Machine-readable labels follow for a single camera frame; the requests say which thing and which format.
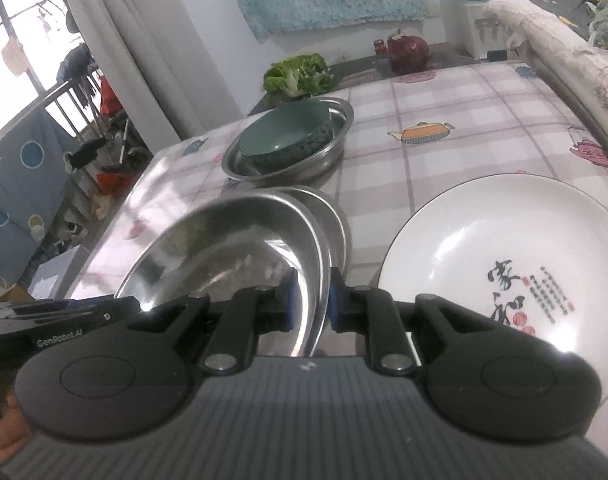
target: person's hand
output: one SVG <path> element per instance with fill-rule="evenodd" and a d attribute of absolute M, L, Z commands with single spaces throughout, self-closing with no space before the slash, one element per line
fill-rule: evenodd
<path fill-rule="evenodd" d="M 29 429 L 12 390 L 6 394 L 8 411 L 0 419 L 0 463 L 14 455 L 29 439 Z"/>

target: white ceramic plate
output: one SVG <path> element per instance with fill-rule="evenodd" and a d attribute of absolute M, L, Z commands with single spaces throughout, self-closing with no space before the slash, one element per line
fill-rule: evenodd
<path fill-rule="evenodd" d="M 568 184 L 500 174 L 420 209 L 384 260 L 398 301 L 440 295 L 586 359 L 608 395 L 608 211 Z"/>

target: white box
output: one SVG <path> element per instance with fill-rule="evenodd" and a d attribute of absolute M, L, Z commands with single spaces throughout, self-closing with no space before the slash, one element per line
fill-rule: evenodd
<path fill-rule="evenodd" d="M 484 2 L 458 2 L 464 46 L 475 59 L 486 59 L 489 50 L 505 50 L 509 33 L 495 18 L 484 16 Z"/>
<path fill-rule="evenodd" d="M 36 300 L 63 300 L 89 256 L 88 250 L 78 245 L 44 262 L 38 267 L 28 293 Z"/>

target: green vegetable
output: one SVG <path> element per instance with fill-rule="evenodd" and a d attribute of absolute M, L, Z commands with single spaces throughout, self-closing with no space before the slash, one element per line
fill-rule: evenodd
<path fill-rule="evenodd" d="M 294 98 L 325 94 L 333 87 L 324 58 L 319 54 L 302 54 L 273 63 L 264 74 L 264 90 L 269 94 L 284 92 Z"/>

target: checkered tablecloth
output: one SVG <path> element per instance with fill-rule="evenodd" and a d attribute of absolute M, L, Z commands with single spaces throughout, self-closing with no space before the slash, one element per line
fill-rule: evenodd
<path fill-rule="evenodd" d="M 521 76 L 517 67 L 478 64 L 439 70 L 428 81 L 387 80 L 333 94 L 353 105 L 355 121 L 340 165 L 314 185 L 348 216 L 349 285 L 374 279 L 391 241 L 415 211 L 473 178 L 548 176 L 608 209 L 608 159 L 601 147 L 544 82 Z M 223 192 L 247 189 L 228 181 L 220 160 L 229 142 L 258 117 L 158 153 L 105 232 L 72 297 L 111 294 L 172 222 Z M 420 122 L 453 129 L 445 139 L 417 146 L 389 135 Z M 590 438 L 608 452 L 608 399 Z"/>

